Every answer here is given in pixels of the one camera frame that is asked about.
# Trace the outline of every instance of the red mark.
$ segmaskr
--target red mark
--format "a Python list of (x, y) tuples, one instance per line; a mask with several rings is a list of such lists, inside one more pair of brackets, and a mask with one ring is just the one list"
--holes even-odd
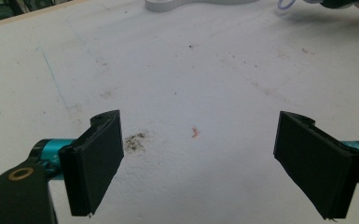
[(193, 130), (193, 136), (192, 136), (192, 138), (196, 138), (197, 136), (199, 136), (199, 130), (197, 130), (197, 127), (196, 126), (194, 126), (193, 128), (192, 128), (192, 130)]

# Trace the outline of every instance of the white table surface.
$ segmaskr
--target white table surface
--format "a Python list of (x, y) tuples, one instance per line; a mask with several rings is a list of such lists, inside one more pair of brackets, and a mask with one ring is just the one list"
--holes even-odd
[[(120, 109), (123, 138), (146, 134), (91, 219), (71, 217), (63, 182), (50, 182), (60, 223), (330, 223), (272, 152), (281, 110), (359, 140), (359, 10), (53, 9), (0, 23), (0, 174), (104, 111)], [(359, 185), (339, 223), (359, 223)]]

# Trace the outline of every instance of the black rubber pad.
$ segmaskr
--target black rubber pad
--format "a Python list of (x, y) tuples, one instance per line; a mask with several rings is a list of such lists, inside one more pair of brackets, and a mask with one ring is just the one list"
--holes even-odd
[(323, 218), (345, 218), (359, 179), (359, 150), (314, 124), (281, 112), (274, 156)]
[(121, 163), (118, 110), (91, 119), (91, 127), (59, 151), (72, 216), (94, 214)]

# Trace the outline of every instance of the purple cable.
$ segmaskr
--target purple cable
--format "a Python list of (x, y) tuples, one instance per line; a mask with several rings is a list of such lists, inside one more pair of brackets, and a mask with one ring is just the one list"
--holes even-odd
[(288, 8), (290, 8), (295, 2), (296, 2), (296, 0), (292, 0), (289, 4), (287, 4), (286, 6), (282, 6), (282, 2), (283, 2), (283, 0), (279, 0), (279, 2), (278, 2), (278, 9), (280, 9), (280, 10), (287, 10)]

